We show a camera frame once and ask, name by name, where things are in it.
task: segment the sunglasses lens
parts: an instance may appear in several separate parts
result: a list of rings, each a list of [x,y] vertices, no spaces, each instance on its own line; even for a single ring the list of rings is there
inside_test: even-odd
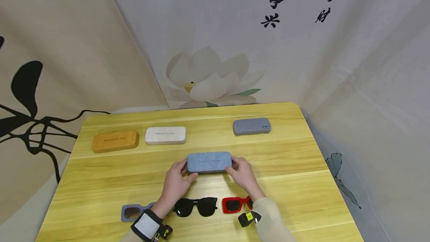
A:
[[[199,213],[203,217],[212,216],[215,213],[216,207],[216,198],[206,197],[202,198],[197,202],[197,208]]]
[[[193,211],[193,202],[189,199],[181,198],[176,202],[175,208],[173,210],[175,211],[176,215],[179,217],[188,217],[191,214],[191,211]]]
[[[240,201],[239,200],[228,200],[225,203],[225,208],[228,211],[236,211],[240,209]]]
[[[140,208],[126,208],[124,210],[124,217],[126,219],[137,219],[141,214]]]

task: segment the curtain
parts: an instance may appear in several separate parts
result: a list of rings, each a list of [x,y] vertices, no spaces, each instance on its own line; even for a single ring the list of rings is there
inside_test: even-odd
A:
[[[430,0],[115,0],[170,108],[294,101],[365,241],[427,241]]]
[[[167,106],[113,0],[1,0],[0,66],[0,237],[34,241],[85,117]]]

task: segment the hand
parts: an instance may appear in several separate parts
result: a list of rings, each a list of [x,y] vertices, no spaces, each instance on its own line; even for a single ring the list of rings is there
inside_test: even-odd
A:
[[[232,156],[231,159],[233,167],[228,166],[225,171],[234,179],[234,182],[247,191],[253,202],[266,197],[258,185],[251,164],[243,157]]]
[[[173,206],[175,206],[175,203],[187,193],[191,183],[194,182],[199,175],[193,173],[183,178],[182,175],[187,173],[186,163],[186,158],[182,160],[182,162],[175,162],[166,173],[161,196],[151,208],[161,219],[166,217]]]

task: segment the left hand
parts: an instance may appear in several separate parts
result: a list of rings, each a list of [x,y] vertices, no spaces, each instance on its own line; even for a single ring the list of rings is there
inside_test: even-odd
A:
[[[182,162],[175,162],[166,173],[161,196],[151,208],[161,219],[167,216],[175,203],[187,193],[191,183],[198,177],[197,173],[190,174],[185,178],[182,177],[187,173],[186,163],[186,158]]]

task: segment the wrist strap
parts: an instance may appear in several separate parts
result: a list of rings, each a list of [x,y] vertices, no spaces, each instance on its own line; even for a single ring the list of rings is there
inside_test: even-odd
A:
[[[143,241],[151,242],[161,223],[162,219],[147,209],[132,224],[132,230]]]

